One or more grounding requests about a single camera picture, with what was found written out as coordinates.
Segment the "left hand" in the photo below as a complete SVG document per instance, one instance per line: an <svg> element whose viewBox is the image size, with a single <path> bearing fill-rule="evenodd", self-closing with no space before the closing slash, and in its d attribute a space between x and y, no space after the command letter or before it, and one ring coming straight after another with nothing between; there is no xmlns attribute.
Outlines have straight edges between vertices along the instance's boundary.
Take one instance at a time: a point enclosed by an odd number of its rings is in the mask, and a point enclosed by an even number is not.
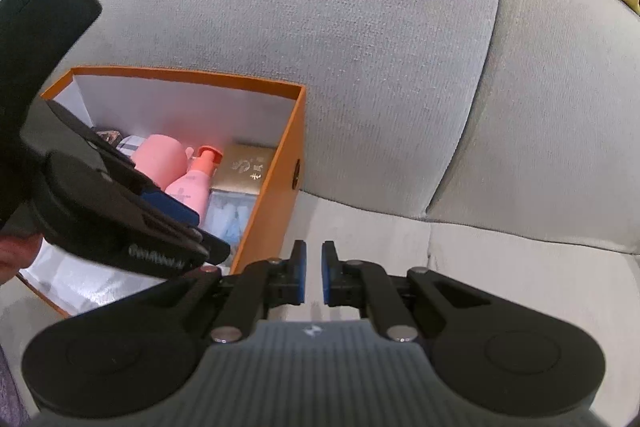
<svg viewBox="0 0 640 427"><path fill-rule="evenodd" d="M2 236L0 241L0 284L13 279L18 271L32 265L40 251L42 236Z"/></svg>

